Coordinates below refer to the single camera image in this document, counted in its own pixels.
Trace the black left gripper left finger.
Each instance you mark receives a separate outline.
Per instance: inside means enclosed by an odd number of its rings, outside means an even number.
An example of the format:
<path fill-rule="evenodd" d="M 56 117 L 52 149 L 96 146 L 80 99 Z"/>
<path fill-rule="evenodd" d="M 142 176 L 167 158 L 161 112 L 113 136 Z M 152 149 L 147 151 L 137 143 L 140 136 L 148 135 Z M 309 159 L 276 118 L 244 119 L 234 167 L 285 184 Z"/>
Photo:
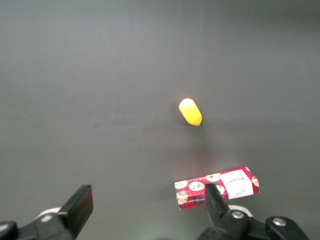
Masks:
<path fill-rule="evenodd" d="M 46 210 L 31 223 L 0 223 L 2 240 L 75 240 L 93 212 L 92 186 L 81 185 L 58 210 Z"/>

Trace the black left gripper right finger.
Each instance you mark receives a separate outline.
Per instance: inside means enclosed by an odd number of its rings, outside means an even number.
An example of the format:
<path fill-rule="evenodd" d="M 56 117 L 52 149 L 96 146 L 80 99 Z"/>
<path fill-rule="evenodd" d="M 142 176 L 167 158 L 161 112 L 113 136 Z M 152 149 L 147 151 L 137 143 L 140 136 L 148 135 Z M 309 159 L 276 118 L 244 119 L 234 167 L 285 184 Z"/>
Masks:
<path fill-rule="evenodd" d="M 205 207 L 211 224 L 199 240 L 308 240 L 309 237 L 292 219 L 268 217 L 262 223 L 241 209 L 230 209 L 218 187 L 205 186 Z"/>

